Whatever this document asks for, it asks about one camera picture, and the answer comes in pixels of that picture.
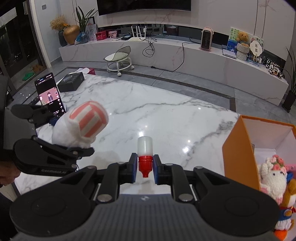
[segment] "black plant pot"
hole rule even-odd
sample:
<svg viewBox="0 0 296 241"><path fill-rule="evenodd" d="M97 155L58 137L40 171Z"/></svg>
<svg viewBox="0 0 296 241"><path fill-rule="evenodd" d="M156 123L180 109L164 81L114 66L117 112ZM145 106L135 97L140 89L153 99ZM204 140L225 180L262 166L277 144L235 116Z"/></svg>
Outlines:
<svg viewBox="0 0 296 241"><path fill-rule="evenodd" d="M59 43L62 47L66 46L68 44L64 38L63 33L64 33L64 30L59 31Z"/></svg>
<svg viewBox="0 0 296 241"><path fill-rule="evenodd" d="M284 103L282 104L282 107L287 111L288 113L291 110L291 106L296 100L296 95L294 95L291 91L289 91L287 98L285 99Z"/></svg>

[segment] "orange box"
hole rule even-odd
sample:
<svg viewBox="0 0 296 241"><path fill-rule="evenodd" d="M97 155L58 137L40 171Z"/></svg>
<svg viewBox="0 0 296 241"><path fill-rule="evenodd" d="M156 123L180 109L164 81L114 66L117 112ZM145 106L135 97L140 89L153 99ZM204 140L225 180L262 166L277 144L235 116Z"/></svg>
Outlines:
<svg viewBox="0 0 296 241"><path fill-rule="evenodd" d="M225 177L260 190L257 164L275 154L296 164L295 136L292 124L241 115L222 147Z"/></svg>

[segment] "green shoe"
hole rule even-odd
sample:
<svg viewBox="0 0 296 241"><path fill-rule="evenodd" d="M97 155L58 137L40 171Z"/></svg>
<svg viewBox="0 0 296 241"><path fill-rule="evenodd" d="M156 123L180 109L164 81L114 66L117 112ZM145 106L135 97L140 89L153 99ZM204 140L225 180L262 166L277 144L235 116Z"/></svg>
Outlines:
<svg viewBox="0 0 296 241"><path fill-rule="evenodd" d="M26 80L30 79L34 74L35 74L34 72L26 73L26 75L24 76L24 78L22 80L26 81Z"/></svg>

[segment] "human hand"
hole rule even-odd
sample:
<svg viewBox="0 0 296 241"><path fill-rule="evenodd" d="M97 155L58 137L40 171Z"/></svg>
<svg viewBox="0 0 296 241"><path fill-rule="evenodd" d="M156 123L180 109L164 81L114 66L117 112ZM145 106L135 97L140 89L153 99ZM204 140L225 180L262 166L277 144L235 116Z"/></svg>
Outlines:
<svg viewBox="0 0 296 241"><path fill-rule="evenodd" d="M12 161L0 161L0 184L7 186L13 183L20 173Z"/></svg>

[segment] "potted plant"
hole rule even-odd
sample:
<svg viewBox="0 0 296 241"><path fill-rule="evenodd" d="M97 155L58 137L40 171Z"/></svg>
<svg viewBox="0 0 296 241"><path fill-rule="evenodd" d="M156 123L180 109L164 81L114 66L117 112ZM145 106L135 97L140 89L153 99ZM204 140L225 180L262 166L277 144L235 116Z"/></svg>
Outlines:
<svg viewBox="0 0 296 241"><path fill-rule="evenodd" d="M50 22L50 27L53 30L59 31L59 43L62 47L67 45L67 42L63 36L63 32L64 29L69 26L70 25L66 23L66 18L64 15L60 15Z"/></svg>
<svg viewBox="0 0 296 241"><path fill-rule="evenodd" d="M90 10L86 15L84 15L82 9L78 6L78 8L76 7L76 14L79 20L79 26L80 26L80 34L78 35L75 44L84 44L87 43L89 41L89 37L87 36L85 29L86 29L86 25L87 22L89 21L90 18L92 18L95 13L98 11L94 12L94 9Z"/></svg>
<svg viewBox="0 0 296 241"><path fill-rule="evenodd" d="M285 70L288 73L288 75L290 76L290 79L291 79L291 89L288 92L288 95L287 95L284 103L282 104L282 107L289 113L290 110L291 110L291 106L293 105L293 103L296 100L296 59L295 59L293 49L292 49L293 57L292 57L292 55L289 52L287 47L286 47L286 49L287 49L287 51L289 53L289 56L290 56L290 59L292 61L293 74L291 76L290 73Z"/></svg>

